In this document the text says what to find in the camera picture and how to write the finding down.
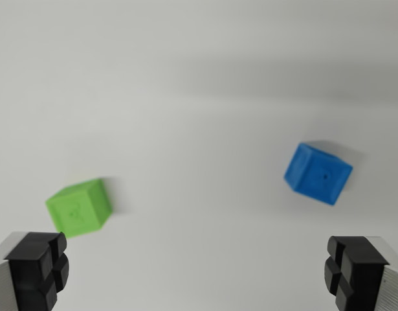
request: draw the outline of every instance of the white surface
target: white surface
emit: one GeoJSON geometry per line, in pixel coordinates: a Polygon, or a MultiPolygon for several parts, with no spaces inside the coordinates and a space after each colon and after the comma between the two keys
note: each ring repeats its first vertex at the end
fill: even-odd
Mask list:
{"type": "Polygon", "coordinates": [[[336,310],[331,235],[398,252],[398,1],[0,1],[0,241],[98,176],[56,311],[336,310]],[[335,207],[300,141],[354,166],[335,207]]]}

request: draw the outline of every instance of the blue block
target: blue block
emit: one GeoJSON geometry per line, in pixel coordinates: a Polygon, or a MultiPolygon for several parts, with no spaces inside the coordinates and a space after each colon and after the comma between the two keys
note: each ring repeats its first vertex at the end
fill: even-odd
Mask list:
{"type": "Polygon", "coordinates": [[[301,143],[285,180],[294,191],[334,205],[352,170],[351,165],[335,155],[301,143]]]}

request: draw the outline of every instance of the green cube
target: green cube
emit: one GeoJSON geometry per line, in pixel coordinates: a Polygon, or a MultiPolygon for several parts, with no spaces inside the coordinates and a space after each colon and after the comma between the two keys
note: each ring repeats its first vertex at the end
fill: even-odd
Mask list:
{"type": "Polygon", "coordinates": [[[64,188],[46,205],[56,229],[67,238],[101,229],[112,213],[102,179],[64,188]]]}

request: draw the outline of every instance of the cube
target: cube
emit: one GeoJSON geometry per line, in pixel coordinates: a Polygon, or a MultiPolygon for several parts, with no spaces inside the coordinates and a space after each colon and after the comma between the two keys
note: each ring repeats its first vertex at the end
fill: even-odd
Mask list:
{"type": "Polygon", "coordinates": [[[101,229],[112,213],[102,179],[64,188],[46,205],[56,229],[67,238],[101,229]]]}
{"type": "Polygon", "coordinates": [[[334,205],[352,170],[335,155],[300,143],[285,180],[294,191],[334,205]]]}

